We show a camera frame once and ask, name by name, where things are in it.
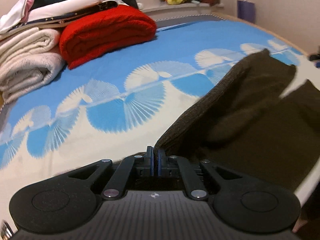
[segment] dark brown garment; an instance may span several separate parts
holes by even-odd
[[[247,56],[178,118],[155,152],[210,159],[294,191],[320,155],[320,91],[307,81],[280,98],[295,69],[266,49]]]

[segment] bed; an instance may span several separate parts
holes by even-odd
[[[100,159],[119,161],[153,146],[170,125],[240,59],[264,48],[298,66],[286,93],[320,72],[297,49],[243,22],[212,15],[157,21],[152,41],[107,53],[0,114],[0,215],[21,187]],[[295,193],[304,203],[320,163]]]

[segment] pink cloth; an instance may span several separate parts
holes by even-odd
[[[24,23],[27,22],[28,20],[28,12],[30,11],[31,7],[33,6],[33,3],[35,2],[35,0],[27,0],[26,1],[26,7],[25,7],[25,11],[24,11],[24,17],[21,19],[20,22]]]

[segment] folded red blanket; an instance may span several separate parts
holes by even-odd
[[[60,37],[60,52],[73,69],[108,51],[150,41],[156,23],[141,11],[119,5],[69,24]]]

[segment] purple folder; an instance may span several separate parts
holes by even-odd
[[[238,5],[238,18],[245,21],[255,23],[256,21],[256,8],[253,2],[250,1],[237,1]]]

